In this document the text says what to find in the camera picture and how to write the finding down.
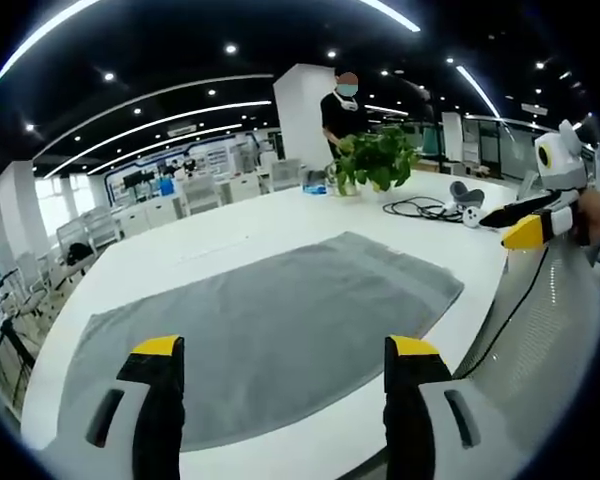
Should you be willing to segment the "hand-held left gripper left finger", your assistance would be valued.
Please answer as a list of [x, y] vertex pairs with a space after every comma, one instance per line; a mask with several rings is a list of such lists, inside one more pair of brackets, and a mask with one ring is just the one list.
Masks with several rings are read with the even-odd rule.
[[184, 338], [148, 339], [114, 378], [73, 403], [40, 451], [55, 479], [178, 479], [185, 421]]

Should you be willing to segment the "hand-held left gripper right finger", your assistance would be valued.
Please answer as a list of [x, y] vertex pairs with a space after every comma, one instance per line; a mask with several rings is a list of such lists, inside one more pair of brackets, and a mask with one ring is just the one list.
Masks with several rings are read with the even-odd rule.
[[385, 339], [388, 479], [514, 479], [520, 450], [472, 381], [454, 380], [424, 340]]

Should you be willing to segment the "person's right hand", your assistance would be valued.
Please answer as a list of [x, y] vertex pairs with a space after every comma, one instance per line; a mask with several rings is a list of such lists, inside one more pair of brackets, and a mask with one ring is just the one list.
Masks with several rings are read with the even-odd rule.
[[586, 244], [600, 245], [600, 192], [585, 190], [578, 199], [574, 234]]

